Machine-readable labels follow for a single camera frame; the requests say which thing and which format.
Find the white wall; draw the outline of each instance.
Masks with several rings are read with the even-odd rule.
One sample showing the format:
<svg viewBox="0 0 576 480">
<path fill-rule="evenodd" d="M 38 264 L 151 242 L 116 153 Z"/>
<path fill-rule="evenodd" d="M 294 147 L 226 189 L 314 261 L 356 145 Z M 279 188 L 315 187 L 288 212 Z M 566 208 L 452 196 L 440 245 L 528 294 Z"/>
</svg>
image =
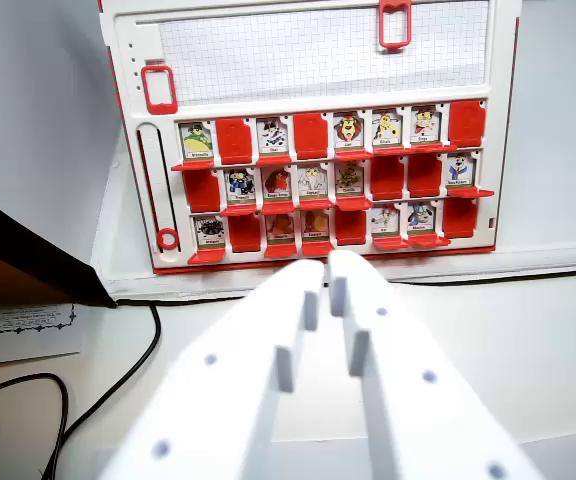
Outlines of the white wall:
<svg viewBox="0 0 576 480">
<path fill-rule="evenodd" d="M 95 0 L 0 0 L 0 209 L 86 262 L 118 111 Z"/>
<path fill-rule="evenodd" d="M 576 245 L 576 2 L 524 0 L 499 251 Z"/>
</svg>

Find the white table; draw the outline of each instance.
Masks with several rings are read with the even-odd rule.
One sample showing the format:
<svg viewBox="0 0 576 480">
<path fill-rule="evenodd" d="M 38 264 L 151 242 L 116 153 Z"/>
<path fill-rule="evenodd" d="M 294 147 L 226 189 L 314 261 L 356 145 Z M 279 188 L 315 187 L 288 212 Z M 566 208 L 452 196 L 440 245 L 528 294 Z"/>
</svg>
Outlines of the white table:
<svg viewBox="0 0 576 480">
<path fill-rule="evenodd" d="M 58 478 L 95 478 L 169 362 L 232 302 L 159 307 L 158 349 L 68 442 Z M 573 471 L 576 478 L 576 276 L 411 286 L 410 302 L 419 305 L 449 358 L 546 476 L 572 478 Z M 134 363 L 153 331 L 147 307 L 93 309 L 84 353 L 0 366 L 0 382 L 56 373 L 68 386 L 72 421 Z M 273 478 L 325 478 L 324 472 L 328 478 L 369 478 L 359 384 L 344 366 L 341 323 L 323 315 L 319 330 L 305 339 L 296 393 L 280 403 Z M 0 392 L 0 478 L 39 478 L 54 444 L 59 408 L 58 390 L 49 381 Z M 572 436 L 552 440 L 563 435 Z"/>
</svg>

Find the red flap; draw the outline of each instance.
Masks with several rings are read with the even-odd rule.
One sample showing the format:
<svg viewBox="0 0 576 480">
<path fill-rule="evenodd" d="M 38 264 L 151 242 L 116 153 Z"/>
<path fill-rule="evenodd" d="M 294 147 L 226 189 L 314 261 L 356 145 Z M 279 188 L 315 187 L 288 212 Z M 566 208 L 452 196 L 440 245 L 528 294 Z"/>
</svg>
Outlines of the red flap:
<svg viewBox="0 0 576 480">
<path fill-rule="evenodd" d="M 406 149 L 402 146 L 399 147 L 373 147 L 373 155 L 405 155 L 410 149 Z"/>
<path fill-rule="evenodd" d="M 328 122 L 320 113 L 297 113 L 293 116 L 295 149 L 299 160 L 326 158 L 328 155 Z"/>
<path fill-rule="evenodd" d="M 286 258 L 294 255 L 297 255 L 297 246 L 294 243 L 282 243 L 278 245 L 268 245 L 264 257 Z"/>
<path fill-rule="evenodd" d="M 243 118 L 222 118 L 217 124 L 217 142 L 223 165 L 252 163 L 250 127 Z"/>
<path fill-rule="evenodd" d="M 398 248 L 408 248 L 410 244 L 401 236 L 396 237 L 377 237 L 372 239 L 372 243 L 379 250 L 397 250 Z"/>
<path fill-rule="evenodd" d="M 408 160 L 408 190 L 412 197 L 436 197 L 441 184 L 441 160 L 433 153 L 411 155 Z"/>
<path fill-rule="evenodd" d="M 190 211 L 193 213 L 218 212 L 219 181 L 213 175 L 212 170 L 188 170 L 182 175 Z"/>
<path fill-rule="evenodd" d="M 226 256 L 225 248 L 202 248 L 197 251 L 190 259 L 188 263 L 190 265 L 200 265 L 203 263 L 217 263 L 221 262 Z"/>
<path fill-rule="evenodd" d="M 445 247 L 452 243 L 447 238 L 440 237 L 436 233 L 422 233 L 421 235 L 409 235 L 408 241 L 413 247 L 421 247 L 421 248 Z"/>
<path fill-rule="evenodd" d="M 286 200 L 283 202 L 266 202 L 264 203 L 264 208 L 262 208 L 261 213 L 264 215 L 273 215 L 276 213 L 292 213 L 295 211 L 295 205 L 292 200 Z"/>
<path fill-rule="evenodd" d="M 457 145 L 444 145 L 443 143 L 425 143 L 407 148 L 406 152 L 413 153 L 446 153 L 457 150 Z"/>
<path fill-rule="evenodd" d="M 449 197 L 458 198 L 479 198 L 479 197 L 492 197 L 495 194 L 492 190 L 482 190 L 477 187 L 465 187 L 465 188 L 449 188 Z"/>
<path fill-rule="evenodd" d="M 150 102 L 150 92 L 148 91 L 148 72 L 163 72 L 168 75 L 168 86 L 170 87 L 170 103 L 153 104 Z M 172 69 L 166 65 L 146 65 L 141 69 L 141 79 L 144 83 L 144 95 L 146 97 L 146 108 L 153 115 L 169 115 L 177 113 L 177 93 L 175 92 L 175 79 Z"/>
<path fill-rule="evenodd" d="M 213 159 L 208 160 L 186 160 L 181 165 L 175 165 L 171 168 L 173 172 L 186 172 L 188 170 L 205 170 L 211 169 L 214 165 Z"/>
<path fill-rule="evenodd" d="M 404 164 L 397 156 L 379 156 L 372 162 L 370 189 L 374 200 L 391 200 L 402 197 Z"/>
<path fill-rule="evenodd" d="M 333 250 L 330 242 L 304 242 L 301 252 L 306 257 L 325 257 Z"/>
<path fill-rule="evenodd" d="M 285 165 L 290 162 L 290 155 L 264 155 L 259 157 L 257 165 Z"/>
<path fill-rule="evenodd" d="M 325 210 L 332 207 L 334 204 L 327 198 L 307 198 L 299 200 L 300 210 Z"/>
<path fill-rule="evenodd" d="M 477 225 L 477 203 L 468 198 L 444 200 L 444 235 L 447 238 L 470 238 Z"/>
<path fill-rule="evenodd" d="M 236 217 L 238 215 L 250 215 L 257 211 L 257 205 L 254 203 L 245 203 L 243 205 L 228 205 L 228 208 L 221 212 L 224 217 Z"/>
<path fill-rule="evenodd" d="M 228 219 L 232 251 L 258 252 L 261 250 L 261 230 L 259 218 L 255 215 L 244 215 Z"/>
<path fill-rule="evenodd" d="M 337 197 L 337 206 L 344 212 L 367 210 L 374 205 L 363 195 L 361 197 Z"/>
<path fill-rule="evenodd" d="M 367 160 L 369 158 L 372 158 L 372 153 L 369 153 L 369 152 L 365 151 L 364 149 L 335 152 L 335 160 L 339 160 L 341 162 L 352 162 L 355 160 Z"/>
<path fill-rule="evenodd" d="M 486 128 L 486 109 L 479 100 L 461 100 L 450 105 L 450 143 L 458 147 L 478 147 Z"/>
<path fill-rule="evenodd" d="M 337 245 L 363 245 L 366 243 L 366 212 L 344 212 L 335 209 Z"/>
</svg>

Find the gray dot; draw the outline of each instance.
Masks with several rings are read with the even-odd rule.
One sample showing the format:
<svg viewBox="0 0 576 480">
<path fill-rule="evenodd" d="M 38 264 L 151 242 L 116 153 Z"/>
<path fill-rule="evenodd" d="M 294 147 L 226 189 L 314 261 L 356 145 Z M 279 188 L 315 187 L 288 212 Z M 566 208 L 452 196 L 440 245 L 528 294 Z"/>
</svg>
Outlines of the gray dot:
<svg viewBox="0 0 576 480">
<path fill-rule="evenodd" d="M 159 440 L 155 443 L 155 446 L 152 447 L 152 455 L 155 458 L 164 458 L 168 453 L 170 453 L 170 443 L 168 443 L 168 440 Z"/>
<path fill-rule="evenodd" d="M 492 478 L 506 478 L 506 472 L 501 468 L 501 465 L 497 465 L 496 463 L 488 467 L 488 473 L 490 473 Z"/>
<path fill-rule="evenodd" d="M 426 370 L 422 377 L 428 383 L 435 383 L 437 381 L 437 375 L 435 375 L 435 372 L 432 370 Z"/>
</svg>

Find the red plastic clip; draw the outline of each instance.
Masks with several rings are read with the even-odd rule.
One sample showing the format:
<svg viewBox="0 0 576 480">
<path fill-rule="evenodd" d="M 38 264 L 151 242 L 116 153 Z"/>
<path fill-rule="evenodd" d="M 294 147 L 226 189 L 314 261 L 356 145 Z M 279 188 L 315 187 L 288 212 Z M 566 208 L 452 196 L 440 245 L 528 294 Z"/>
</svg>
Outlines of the red plastic clip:
<svg viewBox="0 0 576 480">
<path fill-rule="evenodd" d="M 327 198 L 312 198 L 307 200 L 299 200 L 300 210 L 325 210 L 332 207 L 334 204 Z"/>
<path fill-rule="evenodd" d="M 457 145 L 444 145 L 443 143 L 427 143 L 425 145 L 414 145 L 407 148 L 407 153 L 446 153 L 457 150 Z"/>
<path fill-rule="evenodd" d="M 382 47 L 388 50 L 396 50 L 405 47 L 410 43 L 412 38 L 412 27 L 410 18 L 412 17 L 412 2 L 411 0 L 379 0 L 379 43 Z M 392 13 L 397 10 L 405 10 L 407 18 L 406 40 L 399 43 L 386 43 L 384 40 L 384 13 L 388 11 Z"/>
<path fill-rule="evenodd" d="M 171 168 L 173 172 L 186 172 L 188 170 L 207 170 L 214 165 L 213 159 L 209 160 L 186 160 L 181 165 L 175 165 Z"/>
<path fill-rule="evenodd" d="M 301 252 L 305 257 L 325 257 L 333 250 L 330 242 L 304 242 Z"/>
<path fill-rule="evenodd" d="M 297 246 L 294 243 L 283 243 L 280 245 L 268 245 L 265 258 L 285 258 L 297 255 Z"/>
<path fill-rule="evenodd" d="M 446 247 L 452 242 L 447 238 L 440 237 L 436 233 L 422 233 L 421 235 L 410 235 L 408 241 L 414 247 L 432 248 Z"/>
<path fill-rule="evenodd" d="M 398 248 L 410 247 L 410 243 L 400 236 L 373 238 L 372 243 L 379 250 L 397 250 Z"/>
<path fill-rule="evenodd" d="M 355 212 L 357 210 L 367 210 L 374 205 L 366 197 L 338 197 L 337 206 L 342 212 Z"/>
<path fill-rule="evenodd" d="M 250 215 L 257 211 L 257 205 L 254 203 L 245 203 L 243 205 L 229 205 L 226 210 L 221 212 L 224 217 L 237 217 L 239 215 Z"/>
<path fill-rule="evenodd" d="M 171 235 L 173 237 L 172 243 L 166 243 L 164 235 Z M 157 232 L 157 244 L 163 250 L 174 250 L 179 246 L 179 235 L 172 228 L 162 228 Z"/>
<path fill-rule="evenodd" d="M 290 155 L 261 155 L 257 165 L 286 165 L 292 162 Z"/>
<path fill-rule="evenodd" d="M 336 152 L 335 153 L 335 160 L 340 162 L 352 162 L 356 160 L 368 160 L 372 158 L 372 153 L 365 151 L 364 149 L 361 150 L 351 150 L 348 152 Z"/>
<path fill-rule="evenodd" d="M 201 249 L 195 253 L 188 263 L 190 265 L 201 265 L 203 263 L 217 263 L 221 262 L 226 256 L 225 248 L 206 248 Z"/>
<path fill-rule="evenodd" d="M 264 203 L 261 213 L 264 215 L 274 215 L 277 213 L 292 213 L 295 211 L 295 206 L 292 200 L 285 200 L 283 202 L 267 202 Z"/>
<path fill-rule="evenodd" d="M 165 72 L 168 74 L 168 85 L 170 85 L 170 103 L 150 103 L 150 93 L 148 92 L 148 72 Z M 144 82 L 144 95 L 146 96 L 146 107 L 153 115 L 169 115 L 177 113 L 177 94 L 175 93 L 175 80 L 172 76 L 172 69 L 166 65 L 146 65 L 141 69 L 141 79 Z"/>
<path fill-rule="evenodd" d="M 492 190 L 482 190 L 478 187 L 449 188 L 448 196 L 457 198 L 480 198 L 492 197 L 495 194 Z"/>
</svg>

